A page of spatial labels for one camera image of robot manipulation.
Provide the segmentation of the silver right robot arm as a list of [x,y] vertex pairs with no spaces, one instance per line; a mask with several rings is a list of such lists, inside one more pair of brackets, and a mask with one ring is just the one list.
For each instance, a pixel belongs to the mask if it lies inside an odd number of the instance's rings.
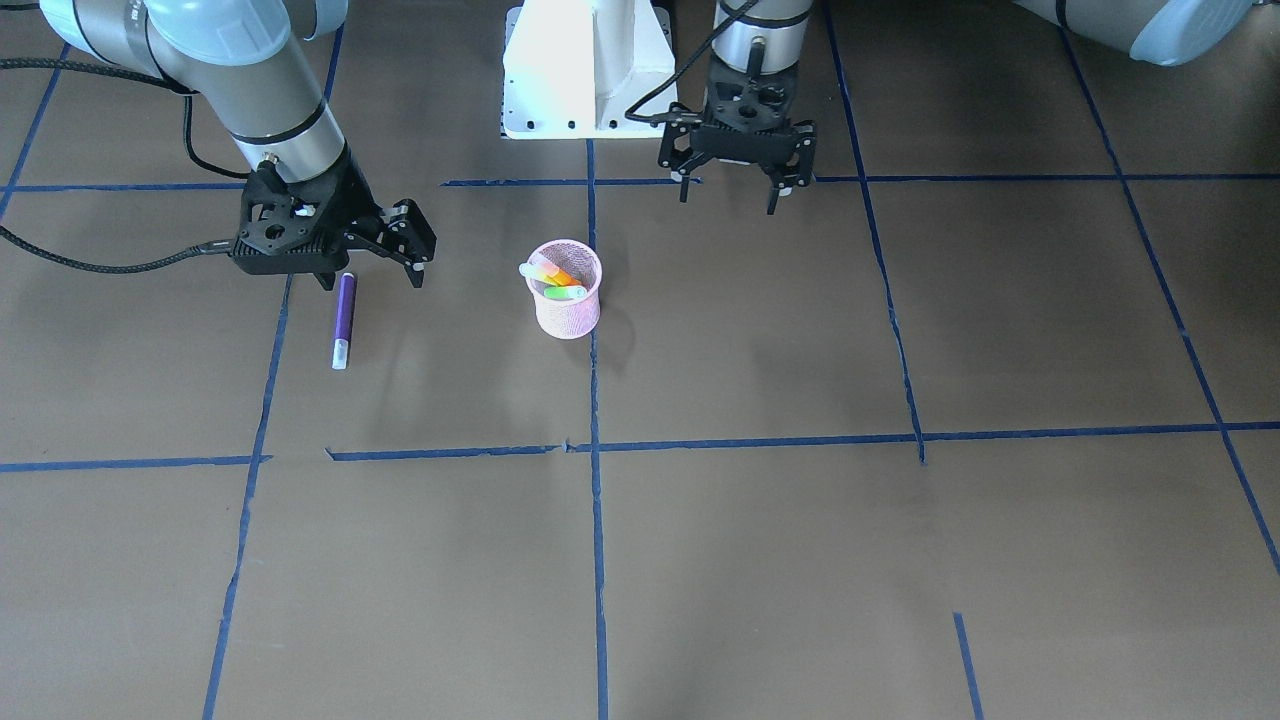
[[436,236],[417,204],[379,206],[300,46],[337,31],[344,1],[42,1],[45,20],[108,70],[206,99],[250,173],[225,254],[251,275],[330,290],[361,250],[420,287]]

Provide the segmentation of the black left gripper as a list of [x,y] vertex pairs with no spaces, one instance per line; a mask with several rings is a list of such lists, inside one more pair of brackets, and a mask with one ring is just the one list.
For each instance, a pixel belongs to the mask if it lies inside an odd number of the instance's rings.
[[764,164],[771,181],[765,213],[771,217],[783,196],[808,187],[817,124],[790,122],[796,91],[796,65],[755,76],[730,65],[710,65],[701,122],[678,113],[663,123],[658,163],[678,182],[678,201],[689,201],[692,173],[707,158]]

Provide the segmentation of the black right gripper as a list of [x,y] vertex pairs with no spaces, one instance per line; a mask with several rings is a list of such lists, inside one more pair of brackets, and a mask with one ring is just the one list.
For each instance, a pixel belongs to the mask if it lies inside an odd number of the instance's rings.
[[351,250],[365,250],[404,269],[416,290],[435,258],[436,234],[421,208],[402,199],[380,208],[351,150],[311,179],[287,182],[282,160],[262,159],[241,195],[232,261],[251,275],[314,274],[332,292]]

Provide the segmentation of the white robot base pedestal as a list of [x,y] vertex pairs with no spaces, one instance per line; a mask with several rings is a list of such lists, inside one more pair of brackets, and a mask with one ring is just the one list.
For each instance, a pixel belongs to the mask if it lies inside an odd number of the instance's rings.
[[525,1],[506,14],[509,140],[659,138],[626,111],[675,73],[666,1]]

